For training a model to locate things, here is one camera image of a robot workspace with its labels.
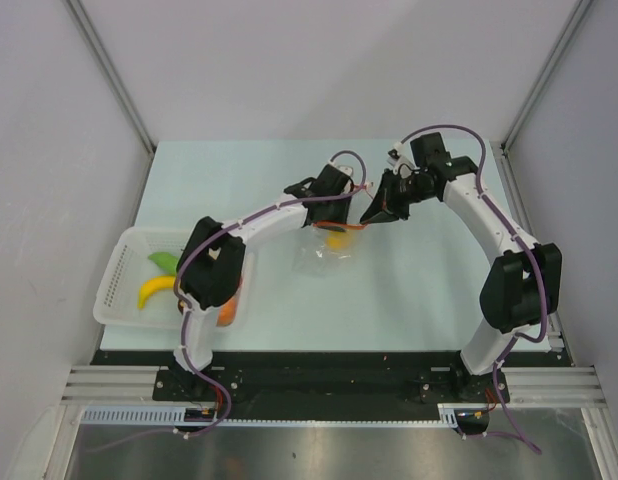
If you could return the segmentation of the clear zip top bag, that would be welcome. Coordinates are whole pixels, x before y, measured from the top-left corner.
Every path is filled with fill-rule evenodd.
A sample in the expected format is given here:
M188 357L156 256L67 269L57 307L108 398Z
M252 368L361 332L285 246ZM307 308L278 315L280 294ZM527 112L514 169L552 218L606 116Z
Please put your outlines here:
M334 251L325 244L325 239L329 230L323 230L314 226L305 226L297 235L292 266L293 269L306 276L324 277L334 274L350 263L354 253L358 249L360 235L365 226L359 221L351 220L351 205L354 203L352 197L348 221L345 224L346 231L354 236L354 240L348 249Z

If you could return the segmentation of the fake peach fruit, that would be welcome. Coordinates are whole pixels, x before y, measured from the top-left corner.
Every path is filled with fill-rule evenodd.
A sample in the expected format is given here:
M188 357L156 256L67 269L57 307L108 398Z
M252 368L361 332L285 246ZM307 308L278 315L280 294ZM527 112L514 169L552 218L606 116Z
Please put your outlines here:
M239 297L237 295L232 296L219 311L216 325L218 327L230 326L237 315Z

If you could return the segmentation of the fake green cucumber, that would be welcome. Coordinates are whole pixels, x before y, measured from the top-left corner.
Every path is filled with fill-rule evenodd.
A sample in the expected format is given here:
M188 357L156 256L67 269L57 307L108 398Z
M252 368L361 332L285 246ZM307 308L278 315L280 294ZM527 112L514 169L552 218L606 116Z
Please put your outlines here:
M154 252L148 259L155 264L163 273L175 276L178 271L179 258L169 252Z

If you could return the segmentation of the fake yellow banana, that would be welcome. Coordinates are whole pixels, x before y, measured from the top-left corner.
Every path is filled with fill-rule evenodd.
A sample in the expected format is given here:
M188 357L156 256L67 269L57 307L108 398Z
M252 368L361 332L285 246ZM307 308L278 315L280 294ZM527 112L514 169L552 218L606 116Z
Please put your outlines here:
M163 275L147 280L142 284L138 291L137 308L142 310L147 301L156 293L164 290L172 290L176 281L176 277L172 275Z

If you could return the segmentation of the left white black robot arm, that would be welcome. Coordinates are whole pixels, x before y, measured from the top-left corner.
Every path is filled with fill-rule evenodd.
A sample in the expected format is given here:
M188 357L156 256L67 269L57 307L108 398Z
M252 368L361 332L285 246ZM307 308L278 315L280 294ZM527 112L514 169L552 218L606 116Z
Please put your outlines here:
M177 264L174 294L183 321L174 351L182 367L175 387L186 398L203 397L210 376L203 370L212 361L212 337L220 309L239 291L246 256L264 243L321 221L344 223L355 182L353 169L326 164L317 177L308 177L283 190L270 206L221 223L206 216L193 228Z

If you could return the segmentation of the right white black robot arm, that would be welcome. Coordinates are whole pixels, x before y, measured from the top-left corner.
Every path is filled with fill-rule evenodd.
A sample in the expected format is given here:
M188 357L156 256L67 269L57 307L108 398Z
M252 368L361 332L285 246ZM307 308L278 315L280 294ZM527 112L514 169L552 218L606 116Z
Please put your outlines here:
M390 164L360 218L363 225L408 219L411 206L444 203L465 224L490 263L479 296L482 320L460 351L463 368L450 376L452 393L473 401L486 389L485 374L502 366L515 343L540 343L558 306L562 254L541 244L493 199L482 182L483 162L454 157L441 126L421 128L388 152Z

